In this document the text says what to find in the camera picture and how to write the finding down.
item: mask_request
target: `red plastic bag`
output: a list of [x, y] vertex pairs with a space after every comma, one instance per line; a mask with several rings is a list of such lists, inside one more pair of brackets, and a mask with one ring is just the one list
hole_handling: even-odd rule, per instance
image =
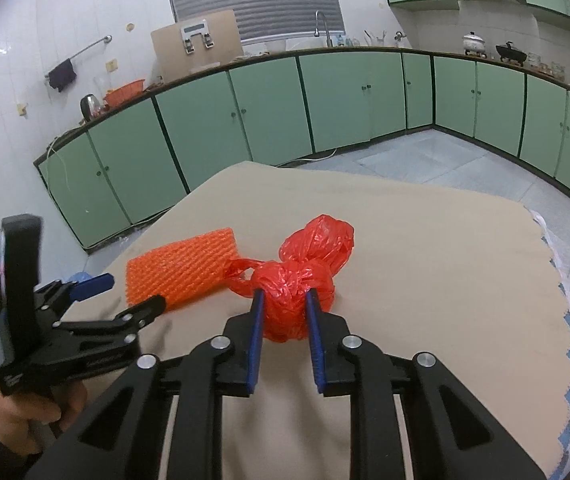
[[[278, 251], [282, 262], [262, 262], [248, 258], [231, 260], [225, 272], [230, 290], [246, 298], [256, 288], [265, 291], [263, 335], [282, 343], [304, 339], [305, 295], [316, 288], [321, 309], [327, 312], [334, 302], [332, 279], [350, 258], [354, 228], [329, 215], [320, 215], [287, 238]], [[242, 274], [253, 269], [250, 279]]]

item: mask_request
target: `faucet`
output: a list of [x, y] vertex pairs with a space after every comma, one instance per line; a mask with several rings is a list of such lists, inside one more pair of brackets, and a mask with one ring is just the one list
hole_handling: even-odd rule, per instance
[[318, 31], [318, 16], [322, 16], [322, 22], [324, 23], [324, 26], [325, 26], [325, 35], [327, 36], [327, 46], [333, 46], [332, 45], [332, 38], [329, 37], [329, 28], [327, 27], [327, 18], [325, 17], [324, 12], [322, 12], [322, 10], [316, 10], [316, 30], [314, 31], [314, 37], [315, 38], [321, 37], [321, 33]]

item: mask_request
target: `human hand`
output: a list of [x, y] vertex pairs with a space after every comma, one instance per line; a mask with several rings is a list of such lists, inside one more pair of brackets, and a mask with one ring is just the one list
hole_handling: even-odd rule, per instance
[[65, 393], [66, 409], [53, 401], [34, 393], [19, 392], [4, 396], [0, 391], [0, 442], [14, 453], [27, 456], [40, 453], [40, 444], [31, 434], [29, 421], [45, 424], [58, 421], [62, 431], [76, 420], [87, 402], [87, 390], [78, 381], [71, 383]]

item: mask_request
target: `white pot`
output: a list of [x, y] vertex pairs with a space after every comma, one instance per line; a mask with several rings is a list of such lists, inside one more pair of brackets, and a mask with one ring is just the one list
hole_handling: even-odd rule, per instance
[[476, 36], [473, 32], [463, 36], [463, 48], [471, 52], [484, 53], [484, 39]]

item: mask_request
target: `towel rack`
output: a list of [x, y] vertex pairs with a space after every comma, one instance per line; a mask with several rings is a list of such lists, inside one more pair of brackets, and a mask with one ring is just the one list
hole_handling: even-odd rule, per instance
[[[69, 56], [69, 59], [73, 59], [76, 56], [80, 56], [85, 50], [91, 48], [94, 45], [98, 45], [99, 43], [104, 43], [104, 44], [108, 44], [113, 38], [111, 37], [111, 35], [106, 35], [104, 38], [100, 38], [100, 40], [98, 41], [94, 41], [92, 44], [87, 45], [84, 49], [79, 50], [78, 52], [76, 52], [73, 56]], [[49, 73], [45, 74], [45, 79], [49, 79]]]

